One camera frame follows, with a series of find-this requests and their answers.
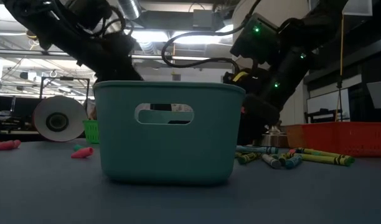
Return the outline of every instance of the blue table surface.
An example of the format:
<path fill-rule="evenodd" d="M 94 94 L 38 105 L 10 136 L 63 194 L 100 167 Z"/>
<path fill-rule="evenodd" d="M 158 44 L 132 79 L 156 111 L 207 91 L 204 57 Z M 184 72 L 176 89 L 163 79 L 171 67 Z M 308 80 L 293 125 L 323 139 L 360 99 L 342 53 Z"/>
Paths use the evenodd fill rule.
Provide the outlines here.
<path fill-rule="evenodd" d="M 303 162 L 274 170 L 235 162 L 215 187 L 127 185 L 72 142 L 0 151 L 0 223 L 381 223 L 381 159 L 351 167 Z"/>

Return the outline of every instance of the orange plastic crate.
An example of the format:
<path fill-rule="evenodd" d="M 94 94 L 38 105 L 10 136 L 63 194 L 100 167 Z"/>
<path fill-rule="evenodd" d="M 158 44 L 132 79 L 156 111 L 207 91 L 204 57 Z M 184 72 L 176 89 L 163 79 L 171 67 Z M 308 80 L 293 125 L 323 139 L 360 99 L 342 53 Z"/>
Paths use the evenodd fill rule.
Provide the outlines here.
<path fill-rule="evenodd" d="M 290 147 L 354 157 L 381 157 L 381 123 L 331 122 L 286 128 Z"/>

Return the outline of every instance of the green basket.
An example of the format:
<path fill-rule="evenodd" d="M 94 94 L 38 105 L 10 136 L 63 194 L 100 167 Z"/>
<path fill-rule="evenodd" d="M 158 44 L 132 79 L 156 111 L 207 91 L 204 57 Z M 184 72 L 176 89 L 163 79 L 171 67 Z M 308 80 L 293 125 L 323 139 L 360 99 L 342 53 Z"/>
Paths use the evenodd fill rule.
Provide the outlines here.
<path fill-rule="evenodd" d="M 95 120 L 83 121 L 85 139 L 88 143 L 99 144 L 98 122 Z"/>

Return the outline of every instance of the teal plastic bin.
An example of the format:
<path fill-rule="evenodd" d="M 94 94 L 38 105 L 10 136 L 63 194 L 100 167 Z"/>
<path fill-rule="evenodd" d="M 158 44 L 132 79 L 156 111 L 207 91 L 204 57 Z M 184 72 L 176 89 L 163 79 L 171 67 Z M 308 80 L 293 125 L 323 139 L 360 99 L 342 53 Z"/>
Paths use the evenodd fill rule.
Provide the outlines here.
<path fill-rule="evenodd" d="M 233 169 L 243 89 L 219 83 L 109 81 L 94 87 L 101 166 L 111 179 L 209 185 Z M 185 104 L 193 112 L 141 110 Z"/>

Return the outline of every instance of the desk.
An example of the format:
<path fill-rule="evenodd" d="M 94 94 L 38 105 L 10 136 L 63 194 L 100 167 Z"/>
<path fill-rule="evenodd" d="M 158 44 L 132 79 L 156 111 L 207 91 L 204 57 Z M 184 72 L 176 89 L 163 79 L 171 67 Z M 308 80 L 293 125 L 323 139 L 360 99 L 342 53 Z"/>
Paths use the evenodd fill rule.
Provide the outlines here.
<path fill-rule="evenodd" d="M 381 159 L 294 170 L 236 162 L 216 187 L 125 185 L 102 174 L 97 148 L 71 159 L 75 144 L 86 145 L 25 142 L 0 151 L 0 223 L 381 223 Z"/>

